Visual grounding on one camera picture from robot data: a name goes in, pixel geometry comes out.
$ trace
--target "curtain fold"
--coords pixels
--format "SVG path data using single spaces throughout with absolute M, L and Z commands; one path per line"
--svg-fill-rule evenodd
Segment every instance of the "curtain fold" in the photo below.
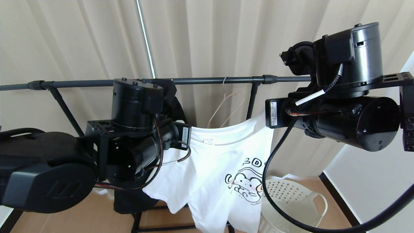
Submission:
M 156 78 L 292 76 L 279 53 L 355 24 L 379 22 L 384 73 L 399 72 L 414 50 L 411 0 L 139 0 Z M 0 1 L 0 83 L 33 80 L 151 78 L 134 0 Z M 261 85 L 253 116 L 268 98 L 285 97 L 307 83 Z M 226 101 L 212 119 L 219 127 L 246 118 L 250 84 L 224 84 Z M 62 89 L 82 129 L 109 118 L 111 88 Z M 384 90 L 372 91 L 383 95 Z M 207 127 L 223 99 L 221 84 L 181 85 L 177 97 L 190 123 Z M 0 94 L 4 129 L 38 127 L 75 134 L 47 91 Z M 274 144 L 284 129 L 274 131 Z M 318 175 L 343 146 L 293 129 L 272 162 L 275 175 Z

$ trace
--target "clothes rack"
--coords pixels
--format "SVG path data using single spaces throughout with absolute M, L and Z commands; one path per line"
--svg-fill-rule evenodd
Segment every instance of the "clothes rack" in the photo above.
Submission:
M 273 84 L 279 82 L 310 82 L 310 76 L 294 76 L 294 77 L 278 77 L 274 75 L 263 75 L 263 76 L 251 76 L 251 77 L 219 77 L 219 78 L 173 78 L 171 79 L 175 85 L 197 85 L 197 84 L 222 84 L 223 81 L 226 81 L 226 84 L 235 84 L 235 83 L 251 83 L 252 87 L 250 90 L 250 100 L 247 110 L 246 120 L 252 117 L 253 107 L 255 104 L 256 94 L 258 88 L 261 84 Z M 65 113 L 65 116 L 79 134 L 83 136 L 84 133 L 80 128 L 78 122 L 72 115 L 70 109 L 63 100 L 62 95 L 60 94 L 58 88 L 69 88 L 69 87 L 110 87 L 113 86 L 113 80 L 73 80 L 73 81 L 33 81 L 25 84 L 14 84 L 14 85 L 1 85 L 0 91 L 8 90 L 49 90 L 58 102 L 60 108 Z M 155 209 L 166 209 L 166 206 L 156 206 L 151 208 Z M 140 229 L 140 220 L 142 213 L 132 214 L 134 217 L 134 224 L 132 226 L 131 233 L 141 233 L 141 232 L 156 232 L 156 231 L 175 231 L 183 229 L 194 229 L 195 225 L 192 226 L 175 226 L 175 227 L 162 227 L 162 228 L 147 228 Z M 227 222 L 227 227 L 229 228 L 229 233 L 234 233 L 235 230 L 229 222 Z

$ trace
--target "white t-shirt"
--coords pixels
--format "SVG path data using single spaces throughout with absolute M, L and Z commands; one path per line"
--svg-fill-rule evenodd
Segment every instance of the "white t-shirt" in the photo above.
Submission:
M 150 197 L 167 203 L 176 213 L 188 203 L 202 232 L 224 232 L 227 221 L 241 231 L 256 233 L 260 221 L 262 173 L 270 155 L 273 130 L 264 112 L 235 126 L 192 128 L 191 156 L 162 166 L 144 188 Z M 164 163 L 187 151 L 164 151 Z

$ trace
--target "floor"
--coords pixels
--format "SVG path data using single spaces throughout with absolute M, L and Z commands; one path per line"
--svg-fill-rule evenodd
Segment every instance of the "floor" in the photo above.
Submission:
M 348 220 L 338 207 L 324 184 L 319 179 L 299 181 L 302 185 L 321 193 L 328 201 L 328 211 L 322 219 L 321 228 L 347 228 Z M 323 207 L 317 202 L 317 209 Z M 108 195 L 91 193 L 80 204 L 55 214 L 39 214 L 25 212 L 22 214 L 11 233 L 129 233 L 134 220 L 131 215 L 122 215 L 113 211 L 113 200 Z M 142 214 L 141 227 L 155 228 L 168 226 L 192 225 L 193 221 L 188 208 L 177 214 L 167 209 L 150 210 Z M 196 229 L 168 231 L 168 233 L 196 233 Z

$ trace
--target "basket handle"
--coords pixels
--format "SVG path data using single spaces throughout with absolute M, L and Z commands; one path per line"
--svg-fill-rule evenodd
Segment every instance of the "basket handle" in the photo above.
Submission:
M 323 201 L 325 202 L 325 210 L 323 211 L 322 216 L 321 216 L 321 217 L 323 217 L 326 214 L 326 211 L 328 211 L 328 201 L 326 200 L 326 198 L 322 194 L 317 193 L 317 192 L 312 193 L 307 198 L 312 199 L 313 207 L 315 207 L 315 209 L 316 209 L 316 206 L 315 206 L 315 198 L 317 196 L 321 196 L 323 198 Z

